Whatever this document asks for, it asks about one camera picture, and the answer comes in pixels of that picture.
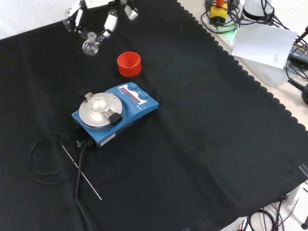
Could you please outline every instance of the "yellow device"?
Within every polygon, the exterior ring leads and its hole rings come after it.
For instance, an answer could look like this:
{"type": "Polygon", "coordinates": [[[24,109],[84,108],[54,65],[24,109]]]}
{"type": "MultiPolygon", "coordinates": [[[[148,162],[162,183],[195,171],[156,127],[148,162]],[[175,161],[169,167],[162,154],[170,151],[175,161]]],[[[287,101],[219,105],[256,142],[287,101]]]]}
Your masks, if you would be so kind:
{"type": "MultiPolygon", "coordinates": [[[[223,8],[228,7],[227,3],[223,3],[222,5],[223,8]]],[[[213,24],[214,22],[216,23],[225,23],[227,19],[227,10],[222,9],[222,8],[217,8],[215,5],[211,6],[211,16],[210,22],[213,24]]]]}

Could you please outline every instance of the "blue knob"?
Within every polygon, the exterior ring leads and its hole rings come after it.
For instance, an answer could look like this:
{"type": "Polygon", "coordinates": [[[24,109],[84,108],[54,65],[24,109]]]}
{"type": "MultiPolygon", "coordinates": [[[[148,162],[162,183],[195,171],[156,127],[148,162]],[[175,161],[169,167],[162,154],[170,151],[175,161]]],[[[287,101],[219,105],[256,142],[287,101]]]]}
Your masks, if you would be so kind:
{"type": "Polygon", "coordinates": [[[139,99],[141,100],[147,100],[149,98],[149,94],[146,93],[146,92],[141,92],[139,95],[138,95],[139,99]]]}
{"type": "Polygon", "coordinates": [[[138,86],[137,86],[137,84],[129,83],[129,84],[128,84],[128,89],[129,89],[129,90],[136,91],[136,90],[138,89],[138,86]]]}

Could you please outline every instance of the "white paper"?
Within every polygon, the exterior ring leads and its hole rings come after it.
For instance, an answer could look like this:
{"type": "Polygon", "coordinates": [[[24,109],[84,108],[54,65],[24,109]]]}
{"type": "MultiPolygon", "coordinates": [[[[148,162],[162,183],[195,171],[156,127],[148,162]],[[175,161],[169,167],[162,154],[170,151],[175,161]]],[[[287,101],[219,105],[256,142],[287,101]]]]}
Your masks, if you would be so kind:
{"type": "Polygon", "coordinates": [[[297,33],[263,24],[240,26],[232,55],[284,68],[297,33]]]}

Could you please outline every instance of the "metal rod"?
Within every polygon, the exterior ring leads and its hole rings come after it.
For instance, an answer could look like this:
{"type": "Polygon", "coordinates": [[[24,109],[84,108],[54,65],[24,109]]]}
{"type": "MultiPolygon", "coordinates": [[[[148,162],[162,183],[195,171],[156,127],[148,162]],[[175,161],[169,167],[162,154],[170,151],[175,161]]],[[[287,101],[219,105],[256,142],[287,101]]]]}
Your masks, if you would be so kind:
{"type": "MultiPolygon", "coordinates": [[[[61,145],[61,146],[63,147],[63,149],[65,150],[65,152],[68,154],[69,158],[71,158],[71,160],[74,162],[75,166],[76,166],[77,168],[79,168],[78,165],[76,164],[76,162],[75,162],[75,161],[73,160],[73,158],[71,157],[71,155],[70,155],[70,154],[68,153],[68,151],[66,150],[66,148],[64,148],[63,145],[61,145]]],[[[98,198],[99,198],[100,200],[102,200],[101,197],[98,195],[98,193],[96,192],[96,190],[95,190],[94,187],[91,185],[91,183],[88,181],[88,179],[86,178],[85,174],[83,174],[82,171],[81,171],[81,174],[82,174],[83,177],[86,179],[86,181],[88,182],[89,186],[91,186],[91,188],[93,189],[93,191],[95,192],[95,194],[98,196],[98,198]]]]}

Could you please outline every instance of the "electronic equipment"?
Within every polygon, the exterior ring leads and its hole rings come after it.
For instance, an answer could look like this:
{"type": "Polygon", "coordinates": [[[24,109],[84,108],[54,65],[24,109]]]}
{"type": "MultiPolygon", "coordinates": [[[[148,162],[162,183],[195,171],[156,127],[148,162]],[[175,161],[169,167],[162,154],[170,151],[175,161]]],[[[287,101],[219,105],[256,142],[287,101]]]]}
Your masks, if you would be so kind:
{"type": "Polygon", "coordinates": [[[79,110],[72,113],[78,126],[102,147],[137,119],[158,108],[158,102],[135,83],[85,95],[79,110]]]}
{"type": "Polygon", "coordinates": [[[290,51],[290,60],[308,67],[308,48],[294,43],[290,51]]]}
{"type": "Polygon", "coordinates": [[[227,9],[228,4],[224,2],[224,0],[216,0],[216,5],[211,6],[211,16],[210,16],[210,23],[213,24],[220,24],[225,23],[227,19],[227,9]]]}

